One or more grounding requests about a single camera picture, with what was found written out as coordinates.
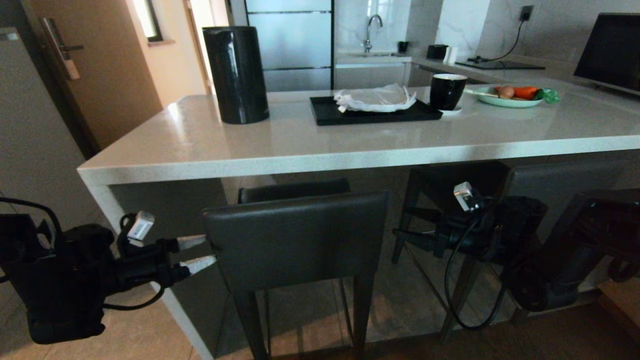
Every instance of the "window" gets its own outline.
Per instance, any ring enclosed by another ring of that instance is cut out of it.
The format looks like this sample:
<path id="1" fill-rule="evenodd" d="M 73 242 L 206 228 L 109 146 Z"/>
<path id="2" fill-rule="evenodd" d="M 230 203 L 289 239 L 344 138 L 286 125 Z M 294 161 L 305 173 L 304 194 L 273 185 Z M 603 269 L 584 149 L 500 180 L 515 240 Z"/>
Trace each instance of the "window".
<path id="1" fill-rule="evenodd" d="M 149 42 L 162 41 L 162 34 L 158 26 L 158 19 L 154 11 L 154 5 L 151 0 L 134 0 L 136 13 L 142 23 L 142 30 Z"/>

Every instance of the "door handle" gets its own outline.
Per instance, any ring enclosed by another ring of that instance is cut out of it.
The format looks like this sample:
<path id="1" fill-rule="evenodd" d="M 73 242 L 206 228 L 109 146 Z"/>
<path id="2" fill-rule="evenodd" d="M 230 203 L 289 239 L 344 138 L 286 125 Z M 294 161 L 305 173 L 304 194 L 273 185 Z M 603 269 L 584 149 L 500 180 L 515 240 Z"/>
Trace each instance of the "door handle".
<path id="1" fill-rule="evenodd" d="M 75 45 L 75 46 L 66 46 L 65 42 L 62 40 L 60 36 L 60 32 L 58 31 L 58 27 L 56 26 L 56 21 L 50 17 L 41 17 L 40 22 L 42 23 L 42 27 L 44 28 L 44 32 L 47 35 L 47 40 L 51 44 L 53 48 L 53 53 L 55 57 L 60 61 L 60 63 L 65 68 L 65 75 L 69 80 L 77 80 L 80 78 L 80 73 L 76 68 L 76 65 L 69 55 L 69 51 L 73 50 L 82 50 L 84 46 Z"/>

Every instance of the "wooden floor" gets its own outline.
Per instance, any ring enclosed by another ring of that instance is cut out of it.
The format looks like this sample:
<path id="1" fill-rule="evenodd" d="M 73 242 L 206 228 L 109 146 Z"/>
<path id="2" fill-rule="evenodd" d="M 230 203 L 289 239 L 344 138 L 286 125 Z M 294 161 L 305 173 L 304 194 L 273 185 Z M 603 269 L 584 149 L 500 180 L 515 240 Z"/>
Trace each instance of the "wooden floor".
<path id="1" fill-rule="evenodd" d="M 437 334 L 367 345 L 367 359 L 639 359 L 640 345 L 598 305 L 536 316 L 520 326 L 500 323 L 483 332 L 457 331 L 446 345 Z M 348 348 L 278 360 L 350 360 Z"/>

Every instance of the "plate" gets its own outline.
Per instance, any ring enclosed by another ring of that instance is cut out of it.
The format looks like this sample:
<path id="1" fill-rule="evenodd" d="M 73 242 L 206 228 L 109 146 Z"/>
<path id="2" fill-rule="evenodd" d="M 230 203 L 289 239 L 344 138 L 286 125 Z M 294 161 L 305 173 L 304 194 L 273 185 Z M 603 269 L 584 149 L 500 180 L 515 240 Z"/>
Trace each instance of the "plate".
<path id="1" fill-rule="evenodd" d="M 486 92 L 488 94 L 495 94 L 495 89 L 489 86 L 484 88 L 476 88 L 474 90 L 478 92 Z M 533 100 L 533 101 L 511 100 L 511 99 L 500 99 L 499 97 L 491 97 L 491 96 L 484 96 L 484 95 L 478 95 L 478 100 L 482 102 L 486 102 L 487 104 L 502 106 L 504 108 L 531 108 L 542 102 L 542 99 Z"/>

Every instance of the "induction cooktop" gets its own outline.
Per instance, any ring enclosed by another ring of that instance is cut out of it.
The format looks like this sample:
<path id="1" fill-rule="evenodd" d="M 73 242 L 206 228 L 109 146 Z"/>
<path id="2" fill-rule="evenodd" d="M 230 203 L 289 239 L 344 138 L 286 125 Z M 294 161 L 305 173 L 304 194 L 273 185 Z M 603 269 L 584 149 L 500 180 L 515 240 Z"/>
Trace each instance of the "induction cooktop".
<path id="1" fill-rule="evenodd" d="M 476 63 L 474 61 L 456 62 L 458 65 L 464 65 L 469 67 L 475 67 L 477 69 L 484 70 L 505 70 L 505 69 L 538 69 L 544 70 L 544 67 L 537 65 L 530 65 L 525 63 L 518 63 L 516 61 L 486 61 Z"/>

